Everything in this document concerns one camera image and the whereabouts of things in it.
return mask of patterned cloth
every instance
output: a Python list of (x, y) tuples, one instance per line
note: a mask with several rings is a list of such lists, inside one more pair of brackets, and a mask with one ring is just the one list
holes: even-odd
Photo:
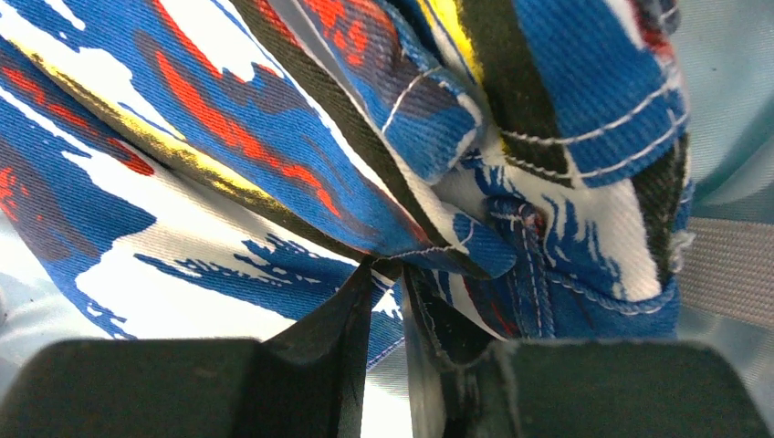
[[(499, 338), (673, 336), (678, 17), (0, 0), (0, 209), (115, 339), (268, 339), (366, 254), (422, 269)], [(373, 273), (370, 365), (402, 339), (398, 273)]]

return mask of gray strap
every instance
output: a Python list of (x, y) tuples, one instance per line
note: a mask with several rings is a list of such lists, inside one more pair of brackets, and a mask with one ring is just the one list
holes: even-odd
[(694, 217), (688, 230), (683, 302), (774, 329), (774, 225)]

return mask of crumpled clothing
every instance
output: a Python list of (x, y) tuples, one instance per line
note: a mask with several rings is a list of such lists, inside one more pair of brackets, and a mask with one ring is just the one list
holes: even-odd
[[(498, 338), (671, 337), (693, 187), (678, 19), (666, 0), (0, 0), (0, 209), (107, 338), (268, 339), (365, 255)], [(397, 271), (373, 282), (370, 365), (402, 339)]]

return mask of colorful garment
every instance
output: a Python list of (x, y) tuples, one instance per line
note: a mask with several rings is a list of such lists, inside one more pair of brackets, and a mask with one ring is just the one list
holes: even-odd
[(0, 208), (115, 339), (268, 339), (400, 263), (507, 339), (669, 337), (662, 0), (0, 0)]

